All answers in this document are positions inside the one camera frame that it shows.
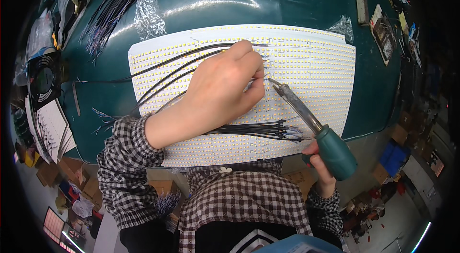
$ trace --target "green workbench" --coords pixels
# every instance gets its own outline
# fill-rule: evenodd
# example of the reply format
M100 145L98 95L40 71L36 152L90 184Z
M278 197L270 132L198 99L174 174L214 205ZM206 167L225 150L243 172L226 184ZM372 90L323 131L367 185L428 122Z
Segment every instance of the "green workbench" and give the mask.
M78 38L89 17L102 0L91 0L63 57L69 63L70 80L111 80L130 74L127 53L139 42L134 26L133 5L121 18L104 52L95 64ZM369 13L380 3L390 18L396 15L388 0L368 0ZM394 92L399 78L400 59L393 53L385 66L368 26L357 24L356 0L158 0L160 16L167 33L232 24L279 24L326 29L341 15L351 17L356 46L356 72L350 111L342 137L352 139L381 130L391 112ZM96 155L104 147L111 130L91 134L102 120L92 112L94 107L109 115L125 115L135 105L132 83L76 84L81 115L77 115L71 82L62 85L65 91L64 111L81 156L96 163ZM78 158L75 149L66 154Z

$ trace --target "white circuit board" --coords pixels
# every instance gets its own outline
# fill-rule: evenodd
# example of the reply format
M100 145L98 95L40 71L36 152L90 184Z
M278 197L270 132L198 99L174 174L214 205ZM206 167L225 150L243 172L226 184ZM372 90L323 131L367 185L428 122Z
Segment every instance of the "white circuit board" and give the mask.
M353 91L356 50L345 43L343 35L315 29L280 25L232 25L200 28L177 32L149 39L131 46L128 62L131 74L140 72L160 62L189 50L219 43L235 43L247 39L265 60L266 78L285 83L308 106L322 124L342 135ZM144 73L132 79L136 99L161 78L200 55L218 50L205 50L182 57L168 65ZM197 67L202 60L193 63L174 77ZM165 88L140 107L141 115L157 111L166 102L187 89L192 78L188 74ZM169 80L158 86L158 89ZM265 97L250 112L236 119L233 124L273 122L294 118L296 112L280 98L265 80ZM302 130L305 137L311 130L300 119L285 122ZM295 143L247 135L204 135L166 147L165 167L220 165L255 161L297 154L311 140Z

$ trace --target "person's left hand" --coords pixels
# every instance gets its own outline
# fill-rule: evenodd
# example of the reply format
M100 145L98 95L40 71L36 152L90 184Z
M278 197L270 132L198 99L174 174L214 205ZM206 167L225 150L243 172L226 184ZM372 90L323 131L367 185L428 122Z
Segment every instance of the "person's left hand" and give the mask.
M334 194L335 189L335 177L326 168L326 165L320 158L318 143L314 140L310 145L302 150L303 154L314 154L310 157L310 162L318 172L318 181L316 183L316 191L323 198L329 198Z

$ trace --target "soldering iron handle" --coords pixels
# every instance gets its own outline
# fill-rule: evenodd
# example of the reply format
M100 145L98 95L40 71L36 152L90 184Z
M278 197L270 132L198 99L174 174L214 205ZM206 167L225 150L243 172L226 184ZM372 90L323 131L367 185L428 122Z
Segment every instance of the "soldering iron handle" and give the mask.
M329 125L323 125L315 139L321 159L337 181L345 180L355 172L358 166L356 158Z

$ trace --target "clear tape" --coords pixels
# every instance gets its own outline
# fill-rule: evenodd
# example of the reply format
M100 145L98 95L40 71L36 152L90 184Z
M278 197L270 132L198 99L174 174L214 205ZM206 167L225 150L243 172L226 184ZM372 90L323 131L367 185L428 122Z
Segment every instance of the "clear tape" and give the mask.
M345 39L353 44L353 26L350 17L342 15L340 20L325 30L326 32L335 32L345 36Z
M137 0L134 22L141 41L166 34L165 21L158 13L157 0Z

